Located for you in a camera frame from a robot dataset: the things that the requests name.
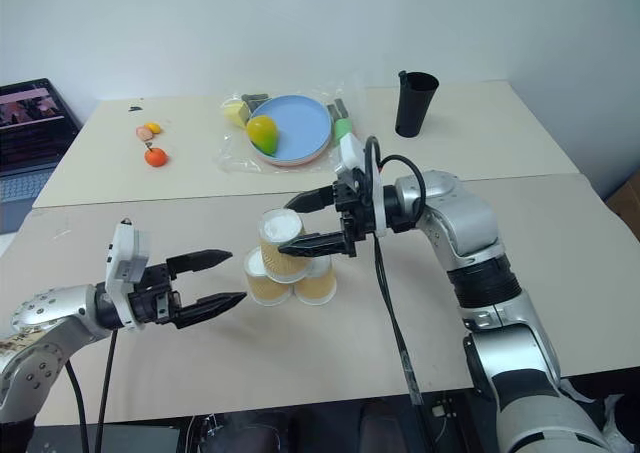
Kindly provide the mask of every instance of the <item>black plastic cup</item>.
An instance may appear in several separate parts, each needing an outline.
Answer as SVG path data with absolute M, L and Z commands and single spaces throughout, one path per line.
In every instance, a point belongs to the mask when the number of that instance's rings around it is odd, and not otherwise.
M 401 71 L 400 100 L 396 116 L 396 133 L 405 138 L 413 138 L 420 133 L 429 103 L 440 82 L 428 73 Z

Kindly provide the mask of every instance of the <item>white wall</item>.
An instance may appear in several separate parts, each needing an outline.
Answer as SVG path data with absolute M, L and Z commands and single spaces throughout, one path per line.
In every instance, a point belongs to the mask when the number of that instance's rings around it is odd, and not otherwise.
M 640 0 L 0 0 L 0 28 L 0 82 L 49 77 L 81 120 L 247 74 L 416 69 L 509 79 L 601 194 L 640 166 Z

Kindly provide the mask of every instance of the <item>small fruit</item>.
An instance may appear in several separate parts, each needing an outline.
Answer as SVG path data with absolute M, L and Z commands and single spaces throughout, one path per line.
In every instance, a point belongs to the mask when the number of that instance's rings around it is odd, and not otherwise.
M 247 133 L 251 143 L 264 154 L 273 156 L 278 149 L 278 127 L 266 115 L 251 118 L 247 123 Z
M 146 126 L 139 126 L 136 128 L 136 135 L 141 141 L 149 141 L 153 138 L 153 132 Z
M 169 157 L 161 148 L 149 148 L 144 152 L 144 159 L 151 166 L 162 166 L 164 165 Z
M 157 123 L 145 123 L 144 126 L 149 128 L 154 135 L 157 135 L 162 131 L 162 128 Z

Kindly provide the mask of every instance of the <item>beige table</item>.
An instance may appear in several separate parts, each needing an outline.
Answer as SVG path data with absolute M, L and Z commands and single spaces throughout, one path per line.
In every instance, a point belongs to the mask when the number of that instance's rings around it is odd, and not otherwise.
M 495 208 L 514 271 L 533 299 L 563 373 L 640 364 L 640 245 L 580 175 L 471 181 Z M 185 302 L 244 288 L 242 256 L 257 242 L 262 211 L 291 195 L 147 201 L 34 210 L 0 258 L 0 301 L 8 313 L 52 286 L 104 279 L 105 248 L 124 216 L 151 232 L 151 262 L 201 248 L 236 257 L 185 274 Z M 338 226 L 327 209 L 306 215 L 308 231 Z M 398 321 L 423 391 L 471 385 L 465 335 L 452 288 L 418 232 L 383 240 Z M 335 259 L 339 291 L 323 307 L 291 298 L 264 308 L 250 299 L 225 315 L 177 331 L 151 325 L 118 340 L 108 421 L 157 418 L 406 392 L 375 280 L 372 245 Z M 74 356 L 89 421 L 96 420 L 108 342 Z M 77 422 L 66 377 L 40 424 Z
M 91 116 L 37 199 L 36 207 L 294 192 L 329 184 L 331 171 L 254 174 L 221 171 L 214 162 L 225 132 L 240 135 L 222 117 L 221 96 L 104 101 Z M 577 173 L 576 167 L 504 81 L 443 85 L 430 106 L 422 134 L 405 139 L 393 131 L 395 88 L 366 92 L 356 115 L 361 138 L 375 134 L 383 154 L 398 153 L 425 169 L 464 180 Z M 141 111 L 130 112 L 131 106 Z M 166 130 L 154 146 L 171 161 L 152 168 L 135 128 L 155 121 Z M 240 148 L 252 156 L 248 141 Z M 391 175 L 406 174 L 390 164 Z

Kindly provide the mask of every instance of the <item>paper cup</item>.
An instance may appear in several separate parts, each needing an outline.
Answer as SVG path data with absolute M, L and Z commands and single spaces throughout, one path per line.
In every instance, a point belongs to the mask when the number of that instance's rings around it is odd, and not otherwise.
M 293 210 L 278 209 L 262 215 L 258 226 L 260 249 L 267 276 L 278 283 L 295 283 L 305 277 L 310 258 L 283 255 L 278 246 L 304 234 L 300 216 Z
M 276 283 L 266 274 L 260 247 L 254 248 L 244 259 L 244 272 L 253 300 L 262 306 L 275 306 L 291 296 L 292 287 Z
M 295 284 L 294 291 L 307 305 L 324 305 L 336 294 L 336 276 L 330 256 L 314 258 L 306 278 Z

